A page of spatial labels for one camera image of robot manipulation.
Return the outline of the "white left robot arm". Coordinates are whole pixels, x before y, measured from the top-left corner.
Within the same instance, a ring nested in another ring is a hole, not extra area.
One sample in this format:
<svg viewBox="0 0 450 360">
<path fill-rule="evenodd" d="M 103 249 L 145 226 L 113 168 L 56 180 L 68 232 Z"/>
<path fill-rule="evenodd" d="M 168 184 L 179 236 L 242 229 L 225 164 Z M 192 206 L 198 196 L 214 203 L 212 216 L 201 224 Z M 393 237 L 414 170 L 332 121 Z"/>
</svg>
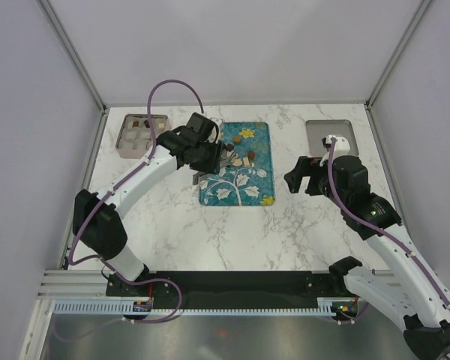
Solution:
<svg viewBox="0 0 450 360">
<path fill-rule="evenodd" d="M 73 246 L 83 243 L 123 279 L 123 287 L 141 296 L 149 287 L 148 267 L 129 248 L 123 220 L 158 182 L 184 166 L 217 174 L 225 146 L 220 126 L 199 113 L 187 124 L 152 137 L 152 146 L 127 172 L 96 192 L 81 190 L 73 208 Z"/>
</svg>

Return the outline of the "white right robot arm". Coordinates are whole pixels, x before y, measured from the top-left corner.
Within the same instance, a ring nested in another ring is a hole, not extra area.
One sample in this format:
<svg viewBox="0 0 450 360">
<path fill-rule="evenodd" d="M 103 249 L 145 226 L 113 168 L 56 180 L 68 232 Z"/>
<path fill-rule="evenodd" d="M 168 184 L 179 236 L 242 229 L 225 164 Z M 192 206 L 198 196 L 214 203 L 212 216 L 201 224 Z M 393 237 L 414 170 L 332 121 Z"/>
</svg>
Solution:
<svg viewBox="0 0 450 360">
<path fill-rule="evenodd" d="M 348 292 L 389 318 L 418 359 L 447 359 L 450 354 L 450 290 L 434 274 L 413 244 L 393 206 L 371 191 L 368 170 L 358 157 L 332 162 L 301 156 L 284 175 L 296 194 L 323 195 L 340 207 L 346 225 L 384 260 L 401 288 L 375 277 L 353 256 L 329 266 L 328 287 L 337 296 Z"/>
</svg>

